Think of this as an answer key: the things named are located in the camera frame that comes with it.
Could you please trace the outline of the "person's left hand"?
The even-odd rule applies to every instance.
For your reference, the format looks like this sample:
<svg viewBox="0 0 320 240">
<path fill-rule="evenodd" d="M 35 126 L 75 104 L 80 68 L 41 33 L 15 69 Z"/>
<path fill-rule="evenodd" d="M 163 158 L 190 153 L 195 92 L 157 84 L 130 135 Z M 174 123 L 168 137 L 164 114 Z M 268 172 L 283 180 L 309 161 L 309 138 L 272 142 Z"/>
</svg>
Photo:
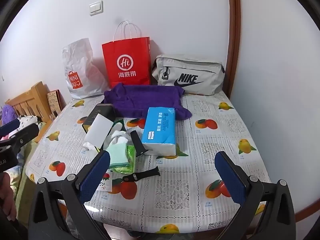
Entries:
<svg viewBox="0 0 320 240">
<path fill-rule="evenodd" d="M 16 206 L 13 190 L 10 187 L 10 176 L 6 172 L 1 173 L 1 200 L 3 200 L 1 208 L 4 214 L 14 221 L 16 219 Z"/>
</svg>

